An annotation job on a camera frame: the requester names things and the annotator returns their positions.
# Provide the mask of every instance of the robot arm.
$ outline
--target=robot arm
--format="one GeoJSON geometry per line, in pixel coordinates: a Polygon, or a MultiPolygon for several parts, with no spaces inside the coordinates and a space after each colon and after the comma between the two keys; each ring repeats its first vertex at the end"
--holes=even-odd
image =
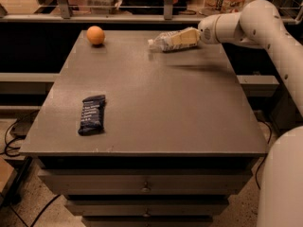
{"type": "MultiPolygon", "coordinates": [[[[303,115],[303,46],[288,33],[273,4],[257,0],[240,13],[209,16],[198,28],[206,44],[265,49],[303,115]]],[[[303,226],[303,127],[283,134],[268,154],[257,226],[303,226]]]]}
{"type": "Polygon", "coordinates": [[[303,115],[303,46],[288,33],[273,4],[257,0],[242,12],[206,17],[198,28],[206,44],[265,49],[303,115]]]}

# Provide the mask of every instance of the bottle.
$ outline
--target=bottle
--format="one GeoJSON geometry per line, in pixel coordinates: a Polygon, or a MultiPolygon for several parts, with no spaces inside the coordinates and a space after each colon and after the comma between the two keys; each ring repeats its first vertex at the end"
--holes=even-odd
{"type": "Polygon", "coordinates": [[[200,31],[188,27],[179,31],[160,33],[154,40],[148,40],[150,50],[161,49],[164,52],[180,50],[197,46],[200,40],[200,31]]]}

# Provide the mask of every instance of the wire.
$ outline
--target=wire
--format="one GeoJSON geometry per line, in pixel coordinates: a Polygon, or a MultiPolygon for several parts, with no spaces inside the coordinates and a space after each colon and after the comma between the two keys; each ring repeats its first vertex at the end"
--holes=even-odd
{"type": "Polygon", "coordinates": [[[31,113],[29,113],[29,114],[27,114],[27,115],[25,115],[25,116],[23,116],[23,117],[17,119],[13,124],[11,124],[11,125],[7,128],[7,130],[6,130],[6,132],[5,132],[5,135],[4,135],[5,149],[4,149],[3,152],[0,153],[0,155],[4,155],[4,154],[5,154],[5,155],[7,155],[8,157],[18,157],[18,156],[20,156],[19,153],[17,153],[17,154],[9,154],[9,152],[11,152],[11,151],[20,149],[20,148],[11,147],[10,144],[12,144],[13,142],[18,141],[18,140],[24,140],[24,138],[23,138],[23,137],[17,137],[17,138],[14,138],[14,139],[12,139],[12,140],[10,140],[10,141],[8,142],[8,139],[7,139],[7,138],[8,138],[9,130],[10,130],[12,127],[14,127],[16,124],[18,124],[18,123],[20,123],[21,121],[25,120],[27,117],[31,117],[33,114],[37,113],[38,111],[39,111],[39,110],[33,111],[33,112],[31,112],[31,113]]]}
{"type": "Polygon", "coordinates": [[[36,224],[36,222],[38,221],[39,217],[40,217],[40,216],[42,215],[42,213],[46,210],[46,208],[47,208],[51,203],[53,203],[59,196],[60,196],[60,194],[57,195],[57,196],[55,196],[51,201],[48,202],[48,204],[40,211],[39,215],[38,215],[38,216],[35,218],[35,220],[32,222],[32,224],[30,225],[30,227],[33,227],[33,226],[36,224]]]}
{"type": "Polygon", "coordinates": [[[16,148],[15,148],[15,147],[11,147],[11,146],[10,146],[11,143],[13,143],[13,142],[15,142],[15,141],[18,141],[18,140],[24,140],[24,138],[22,138],[22,137],[17,137],[17,138],[14,138],[14,139],[10,140],[10,141],[7,143],[7,145],[6,145],[5,149],[4,149],[4,153],[5,153],[8,157],[18,157],[18,156],[20,156],[19,153],[17,153],[17,154],[9,154],[9,152],[11,152],[11,151],[20,149],[20,147],[16,147],[16,148]]]}
{"type": "MultiPolygon", "coordinates": [[[[34,227],[36,222],[38,221],[38,219],[40,218],[40,216],[42,215],[42,213],[45,212],[45,210],[49,207],[49,205],[51,203],[53,203],[60,195],[56,195],[53,199],[51,199],[47,205],[40,211],[39,215],[34,219],[34,221],[32,222],[32,224],[30,225],[30,227],[34,227]]],[[[25,221],[18,215],[18,213],[13,209],[13,207],[10,205],[9,208],[11,209],[11,211],[18,217],[18,219],[20,219],[23,224],[26,226],[26,227],[29,227],[25,221]]]]}
{"type": "MultiPolygon", "coordinates": [[[[266,123],[265,121],[263,121],[263,120],[260,120],[260,119],[257,118],[257,121],[260,122],[260,123],[262,123],[262,124],[264,124],[264,125],[266,125],[267,128],[269,129],[269,137],[268,137],[268,140],[267,140],[267,144],[269,144],[269,143],[271,142],[272,135],[273,135],[272,128],[270,127],[269,124],[267,124],[267,123],[266,123]]],[[[258,168],[257,168],[257,170],[256,170],[255,180],[256,180],[256,184],[257,184],[257,186],[258,186],[258,189],[261,189],[261,187],[260,187],[260,185],[259,185],[259,183],[258,183],[258,172],[259,172],[260,168],[262,167],[262,165],[264,164],[264,162],[265,162],[265,160],[266,160],[266,157],[267,157],[267,155],[264,156],[263,160],[262,160],[261,163],[258,165],[258,168]]]]}
{"type": "Polygon", "coordinates": [[[22,218],[18,215],[18,213],[13,209],[13,207],[10,205],[9,208],[11,209],[11,211],[13,213],[15,213],[15,215],[23,222],[23,224],[26,226],[26,227],[29,227],[24,220],[22,220],[22,218]]]}

